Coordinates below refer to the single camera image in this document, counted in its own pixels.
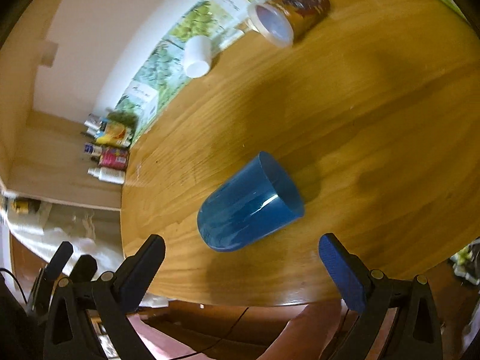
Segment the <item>white spray bottle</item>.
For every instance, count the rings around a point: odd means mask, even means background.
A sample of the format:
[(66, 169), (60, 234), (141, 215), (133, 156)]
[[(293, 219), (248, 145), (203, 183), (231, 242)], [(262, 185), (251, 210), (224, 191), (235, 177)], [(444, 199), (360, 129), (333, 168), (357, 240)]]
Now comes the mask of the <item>white spray bottle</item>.
[(89, 168), (88, 174), (106, 183), (111, 183), (115, 185), (123, 185), (125, 183), (124, 171), (119, 171), (108, 167)]

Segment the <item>brown printed paper cup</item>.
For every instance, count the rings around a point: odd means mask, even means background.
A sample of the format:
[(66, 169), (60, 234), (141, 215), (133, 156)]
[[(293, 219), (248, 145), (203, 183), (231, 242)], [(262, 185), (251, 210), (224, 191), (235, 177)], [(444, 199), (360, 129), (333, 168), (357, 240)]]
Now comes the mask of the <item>brown printed paper cup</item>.
[(248, 17), (258, 32), (277, 47), (292, 47), (328, 16), (329, 0), (264, 0), (253, 2)]

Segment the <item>blue plastic cup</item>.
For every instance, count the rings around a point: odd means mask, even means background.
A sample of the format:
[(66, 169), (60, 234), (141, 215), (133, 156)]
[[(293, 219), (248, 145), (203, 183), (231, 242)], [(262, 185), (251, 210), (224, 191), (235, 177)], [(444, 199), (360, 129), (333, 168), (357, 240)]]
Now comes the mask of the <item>blue plastic cup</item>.
[(205, 244), (233, 252), (304, 216), (293, 180), (269, 153), (261, 151), (202, 203), (197, 225)]

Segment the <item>pink red can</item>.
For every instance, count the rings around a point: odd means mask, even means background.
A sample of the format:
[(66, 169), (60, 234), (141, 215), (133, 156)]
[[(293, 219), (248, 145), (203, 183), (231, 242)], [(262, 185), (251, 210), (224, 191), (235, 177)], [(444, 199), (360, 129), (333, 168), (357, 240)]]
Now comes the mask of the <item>pink red can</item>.
[(128, 150), (86, 143), (84, 152), (93, 158), (100, 167), (124, 171), (128, 166)]

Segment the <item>yellow snack package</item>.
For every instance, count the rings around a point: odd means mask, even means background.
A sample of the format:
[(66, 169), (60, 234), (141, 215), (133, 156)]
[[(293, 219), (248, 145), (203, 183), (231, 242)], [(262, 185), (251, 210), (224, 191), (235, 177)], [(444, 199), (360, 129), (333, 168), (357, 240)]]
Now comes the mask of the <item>yellow snack package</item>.
[(133, 136), (134, 133), (131, 127), (113, 120), (104, 119), (94, 138), (97, 145), (128, 148), (132, 143)]

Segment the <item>white plastic cup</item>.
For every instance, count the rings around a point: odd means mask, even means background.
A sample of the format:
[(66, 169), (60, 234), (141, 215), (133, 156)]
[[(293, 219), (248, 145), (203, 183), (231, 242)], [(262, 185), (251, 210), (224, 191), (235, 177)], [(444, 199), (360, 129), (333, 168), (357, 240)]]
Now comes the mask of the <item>white plastic cup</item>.
[(191, 79), (208, 74), (212, 66), (212, 42), (209, 37), (198, 35), (185, 43), (182, 66)]

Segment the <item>green grape print boxes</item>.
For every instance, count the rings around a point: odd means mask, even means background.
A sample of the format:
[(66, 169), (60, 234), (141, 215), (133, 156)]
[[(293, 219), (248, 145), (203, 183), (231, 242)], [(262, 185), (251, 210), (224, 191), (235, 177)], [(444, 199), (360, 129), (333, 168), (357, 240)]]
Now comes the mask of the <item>green grape print boxes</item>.
[(117, 121), (131, 127), (131, 144), (191, 81), (182, 66), (185, 43), (204, 35), (211, 40), (212, 54), (218, 55), (250, 31), (247, 8), (252, 1), (199, 0), (161, 38), (112, 112)]

